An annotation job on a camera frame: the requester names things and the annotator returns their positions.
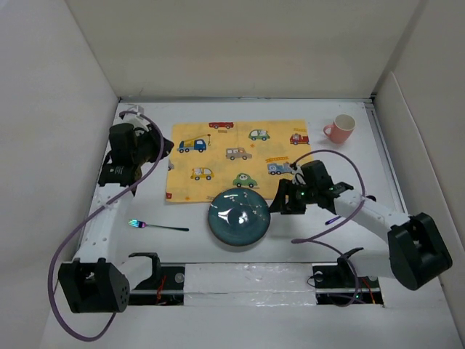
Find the dark teal ceramic plate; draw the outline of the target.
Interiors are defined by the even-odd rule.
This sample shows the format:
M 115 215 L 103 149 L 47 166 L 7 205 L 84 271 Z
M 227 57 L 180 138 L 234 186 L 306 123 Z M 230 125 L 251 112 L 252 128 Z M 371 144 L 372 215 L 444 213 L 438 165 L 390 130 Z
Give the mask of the dark teal ceramic plate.
M 231 188 L 209 204 L 206 222 L 213 242 L 221 249 L 239 253 L 256 247 L 271 223 L 266 200 L 248 188 Z

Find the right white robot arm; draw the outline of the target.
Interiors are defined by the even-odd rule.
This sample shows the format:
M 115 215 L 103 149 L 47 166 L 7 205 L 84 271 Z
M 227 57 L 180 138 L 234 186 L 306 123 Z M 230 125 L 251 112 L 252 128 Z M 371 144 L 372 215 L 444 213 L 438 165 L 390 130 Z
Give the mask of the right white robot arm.
M 336 268 L 340 284 L 353 286 L 362 276 L 381 276 L 417 290 L 452 267 L 450 252 L 429 215 L 396 212 L 345 182 L 334 183 L 322 161 L 292 169 L 294 178 L 279 182 L 271 213 L 304 214 L 308 205 L 315 204 L 345 222 L 356 222 L 387 244 L 386 255 L 364 254 L 359 262 L 340 264 Z

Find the yellow vehicle-print cloth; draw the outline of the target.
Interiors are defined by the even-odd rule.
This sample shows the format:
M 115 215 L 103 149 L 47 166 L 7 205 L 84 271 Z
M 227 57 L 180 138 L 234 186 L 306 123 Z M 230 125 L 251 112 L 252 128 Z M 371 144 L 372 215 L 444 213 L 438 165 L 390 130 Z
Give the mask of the yellow vehicle-print cloth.
M 229 188 L 252 189 L 271 200 L 279 180 L 293 177 L 291 163 L 311 149 L 301 119 L 175 124 L 171 138 L 171 203 L 208 202 Z

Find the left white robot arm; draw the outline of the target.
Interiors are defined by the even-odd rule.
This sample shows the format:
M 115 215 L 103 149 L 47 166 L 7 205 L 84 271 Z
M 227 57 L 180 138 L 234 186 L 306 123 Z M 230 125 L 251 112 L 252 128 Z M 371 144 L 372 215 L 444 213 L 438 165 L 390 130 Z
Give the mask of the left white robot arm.
M 116 261 L 119 237 L 126 227 L 126 211 L 145 176 L 142 166 L 168 156 L 173 142 L 152 125 L 136 121 L 112 126 L 110 151 L 97 182 L 97 215 L 84 228 L 72 262 L 64 262 L 58 280 L 72 313 L 121 313 L 131 290 L 154 288 L 163 279 L 155 252 L 132 252 L 124 264 Z

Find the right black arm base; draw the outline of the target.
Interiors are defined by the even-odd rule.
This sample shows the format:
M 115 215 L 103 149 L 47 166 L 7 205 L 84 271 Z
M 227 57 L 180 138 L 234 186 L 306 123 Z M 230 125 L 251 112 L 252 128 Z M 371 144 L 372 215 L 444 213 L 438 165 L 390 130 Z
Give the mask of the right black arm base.
M 383 305 L 381 287 L 377 278 L 355 277 L 349 263 L 344 259 L 357 254 L 362 248 L 349 250 L 336 262 L 317 263 L 312 266 L 312 274 L 307 285 L 315 290 L 317 305 Z

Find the pink ceramic mug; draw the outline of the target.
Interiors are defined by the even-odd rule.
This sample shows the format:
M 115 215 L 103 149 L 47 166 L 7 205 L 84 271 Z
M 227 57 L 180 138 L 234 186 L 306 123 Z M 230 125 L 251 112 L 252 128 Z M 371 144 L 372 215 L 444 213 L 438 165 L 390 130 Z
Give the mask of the pink ceramic mug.
M 332 124 L 323 128 L 324 135 L 333 143 L 342 144 L 353 133 L 356 127 L 356 120 L 347 114 L 340 114 Z

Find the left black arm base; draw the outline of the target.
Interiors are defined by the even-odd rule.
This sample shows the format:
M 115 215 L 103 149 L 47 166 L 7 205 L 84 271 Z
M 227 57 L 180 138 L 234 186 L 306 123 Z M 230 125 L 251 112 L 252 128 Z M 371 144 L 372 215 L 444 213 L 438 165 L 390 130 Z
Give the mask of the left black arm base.
M 121 265 L 129 280 L 130 306 L 180 306 L 184 305 L 185 264 L 162 263 L 159 256 L 137 252 Z

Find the iridescent purple metal spoon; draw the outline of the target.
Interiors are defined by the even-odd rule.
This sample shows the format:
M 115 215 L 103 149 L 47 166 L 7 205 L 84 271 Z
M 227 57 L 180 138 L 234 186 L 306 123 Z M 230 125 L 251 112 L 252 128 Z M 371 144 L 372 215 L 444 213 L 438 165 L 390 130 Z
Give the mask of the iridescent purple metal spoon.
M 341 216 L 336 216 L 336 217 L 334 217 L 334 218 L 331 218 L 330 220 L 327 220 L 324 224 L 325 224 L 325 225 L 330 225 L 330 224 L 336 222 L 336 221 L 337 221 L 338 219 L 340 219 L 340 218 L 341 218 Z

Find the iridescent metal fork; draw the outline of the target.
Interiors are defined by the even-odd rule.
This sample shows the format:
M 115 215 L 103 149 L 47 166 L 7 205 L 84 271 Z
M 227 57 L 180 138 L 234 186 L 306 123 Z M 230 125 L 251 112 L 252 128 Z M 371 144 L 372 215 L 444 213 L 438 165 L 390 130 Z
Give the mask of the iridescent metal fork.
M 129 220 L 128 225 L 133 227 L 133 228 L 160 228 L 160 229 L 167 229 L 167 230 L 175 230 L 175 231 L 182 231 L 182 232 L 188 232 L 190 229 L 189 228 L 181 228 L 181 227 L 172 227 L 172 226 L 165 226 L 165 225 L 155 225 L 155 224 L 150 224 L 146 223 L 144 221 L 140 220 Z

